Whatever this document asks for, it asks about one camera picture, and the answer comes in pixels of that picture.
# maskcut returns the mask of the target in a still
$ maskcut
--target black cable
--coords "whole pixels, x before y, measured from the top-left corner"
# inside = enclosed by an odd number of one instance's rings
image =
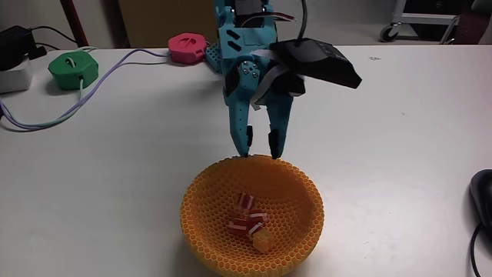
[[[67,40],[73,42],[73,43],[77,43],[73,38],[70,38],[68,37],[66,34],[60,32],[59,30],[53,28],[53,27],[50,27],[50,26],[38,26],[38,27],[34,27],[34,28],[30,28],[29,30],[31,31],[34,31],[34,30],[38,30],[38,29],[41,29],[41,28],[45,28],[45,29],[48,29],[48,30],[52,30],[54,32],[57,32],[59,35],[61,35],[62,37],[66,38]]]
[[[477,269],[477,264],[475,263],[475,239],[477,238],[478,232],[480,231],[480,228],[482,227],[482,223],[478,223],[478,226],[475,228],[474,234],[471,236],[471,242],[470,242],[470,260],[471,260],[471,267],[474,269],[475,276],[480,277],[480,274],[478,273]]]
[[[299,31],[297,45],[301,43],[302,37],[304,37],[304,32],[306,31],[306,24],[308,23],[308,5],[306,4],[306,0],[302,1],[302,26]]]
[[[54,50],[60,50],[60,48],[55,47],[55,46],[53,46],[53,45],[49,45],[49,44],[47,44],[47,43],[36,42],[36,45],[48,46],[48,47],[50,47],[50,48],[53,48]]]

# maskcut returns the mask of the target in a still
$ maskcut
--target white table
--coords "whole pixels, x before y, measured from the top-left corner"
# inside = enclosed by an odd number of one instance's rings
[[[292,108],[283,158],[317,185],[325,222],[289,276],[471,276],[467,186],[492,167],[492,47],[339,49],[360,88],[308,79]],[[127,52],[91,54],[104,73]],[[2,96],[25,122],[75,103],[47,70],[58,54],[34,61],[30,90]],[[189,252],[178,211],[201,170],[237,155],[221,87],[206,64],[126,65],[67,122],[0,129],[0,276],[215,276]],[[251,153],[268,154],[266,110],[250,121]],[[490,275],[482,239],[476,252]]]

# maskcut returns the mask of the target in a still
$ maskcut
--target orange bowl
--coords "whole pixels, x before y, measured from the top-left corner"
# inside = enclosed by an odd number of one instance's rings
[[[258,198],[270,214],[274,248],[262,254],[227,224],[238,217],[239,193]],[[192,252],[222,276],[282,276],[311,253],[323,229],[323,202],[298,168],[264,155],[225,159],[200,173],[184,194],[181,228]]]

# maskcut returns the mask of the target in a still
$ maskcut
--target wall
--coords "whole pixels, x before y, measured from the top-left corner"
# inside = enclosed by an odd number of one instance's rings
[[[74,0],[82,28],[90,45],[99,48],[120,48],[125,45],[126,32],[118,0]],[[59,0],[0,0],[0,30],[13,25],[34,27],[49,25],[73,38]],[[77,48],[72,42],[49,30],[33,31],[36,42],[62,49]]]

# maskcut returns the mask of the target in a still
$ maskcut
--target computer mouse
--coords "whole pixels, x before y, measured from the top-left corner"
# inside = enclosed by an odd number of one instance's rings
[[[471,179],[470,190],[484,231],[492,239],[492,169],[475,174]]]

